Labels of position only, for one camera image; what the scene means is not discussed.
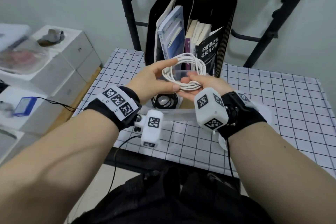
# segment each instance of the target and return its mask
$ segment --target black metal frame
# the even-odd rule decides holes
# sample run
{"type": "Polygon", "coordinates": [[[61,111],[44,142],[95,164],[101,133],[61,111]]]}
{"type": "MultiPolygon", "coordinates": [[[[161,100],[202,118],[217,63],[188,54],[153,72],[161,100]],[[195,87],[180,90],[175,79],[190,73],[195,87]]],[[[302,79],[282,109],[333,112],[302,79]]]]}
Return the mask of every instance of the black metal frame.
{"type": "MultiPolygon", "coordinates": [[[[132,0],[121,0],[124,7],[125,17],[127,19],[127,24],[129,32],[131,34],[134,49],[136,51],[141,51],[137,26],[147,27],[148,23],[135,21],[131,1],[132,0]]],[[[285,23],[285,21],[291,15],[291,13],[293,12],[293,10],[300,1],[301,0],[285,0],[281,8],[277,10],[276,13],[274,13],[273,15],[274,19],[272,20],[271,24],[269,25],[269,27],[267,28],[267,30],[265,31],[265,33],[261,38],[240,35],[232,29],[231,34],[234,37],[242,40],[258,42],[256,47],[250,54],[249,58],[245,62],[244,67],[251,68],[258,60],[258,58],[261,56],[261,54],[264,52],[266,47],[271,43],[272,39],[278,38],[279,29],[282,27],[282,25],[285,23]]]]}

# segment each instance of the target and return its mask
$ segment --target grid tablecloth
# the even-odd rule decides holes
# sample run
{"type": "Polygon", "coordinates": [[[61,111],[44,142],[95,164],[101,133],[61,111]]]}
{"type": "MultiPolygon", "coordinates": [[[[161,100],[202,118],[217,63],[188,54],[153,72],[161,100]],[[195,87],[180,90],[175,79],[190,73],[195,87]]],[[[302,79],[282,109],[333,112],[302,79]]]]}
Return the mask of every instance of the grid tablecloth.
{"type": "MultiPolygon", "coordinates": [[[[116,48],[74,112],[112,85],[127,84],[145,67],[143,52],[116,48]]],[[[295,148],[336,178],[336,119],[318,79],[223,64],[221,77],[275,114],[273,128],[295,148]]],[[[115,147],[141,134],[133,127],[120,132],[115,147]]],[[[164,121],[159,146],[153,150],[134,138],[123,149],[230,175],[228,153],[218,138],[194,121],[164,121]]]]}

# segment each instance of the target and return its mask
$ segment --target left hand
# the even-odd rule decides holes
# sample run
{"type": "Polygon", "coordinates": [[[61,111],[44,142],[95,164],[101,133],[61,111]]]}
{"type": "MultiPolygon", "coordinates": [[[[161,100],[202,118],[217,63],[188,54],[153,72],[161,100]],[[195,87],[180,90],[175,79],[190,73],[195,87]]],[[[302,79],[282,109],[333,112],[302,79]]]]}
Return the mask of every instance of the left hand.
{"type": "Polygon", "coordinates": [[[141,104],[147,103],[157,94],[177,92],[180,90],[178,84],[157,79],[162,75],[162,69],[171,67],[176,63],[177,59],[169,59],[146,66],[125,86],[138,95],[141,104]]]}

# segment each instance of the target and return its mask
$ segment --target white tracking device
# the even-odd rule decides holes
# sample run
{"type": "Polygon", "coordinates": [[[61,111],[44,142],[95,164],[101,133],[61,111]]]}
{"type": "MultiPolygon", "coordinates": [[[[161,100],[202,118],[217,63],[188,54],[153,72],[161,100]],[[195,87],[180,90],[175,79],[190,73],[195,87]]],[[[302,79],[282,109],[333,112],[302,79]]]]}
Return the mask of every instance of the white tracking device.
{"type": "Polygon", "coordinates": [[[220,94],[213,88],[205,88],[194,99],[197,123],[204,129],[214,131],[229,121],[220,94]]]}
{"type": "Polygon", "coordinates": [[[138,114],[134,123],[135,127],[143,128],[141,145],[156,148],[161,137],[163,113],[157,110],[149,110],[147,115],[138,114]]]}

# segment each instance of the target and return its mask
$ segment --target right hand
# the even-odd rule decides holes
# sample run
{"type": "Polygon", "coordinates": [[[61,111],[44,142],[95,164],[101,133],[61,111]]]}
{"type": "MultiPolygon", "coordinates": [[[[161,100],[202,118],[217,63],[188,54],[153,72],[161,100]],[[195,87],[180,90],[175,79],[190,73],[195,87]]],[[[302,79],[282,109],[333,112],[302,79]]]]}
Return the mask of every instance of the right hand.
{"type": "Polygon", "coordinates": [[[188,72],[188,77],[181,78],[182,83],[197,81],[202,85],[202,88],[193,91],[179,91],[178,94],[186,99],[194,101],[195,96],[204,88],[213,88],[221,96],[234,91],[234,89],[222,78],[216,78],[210,75],[198,75],[197,72],[188,72]]]}

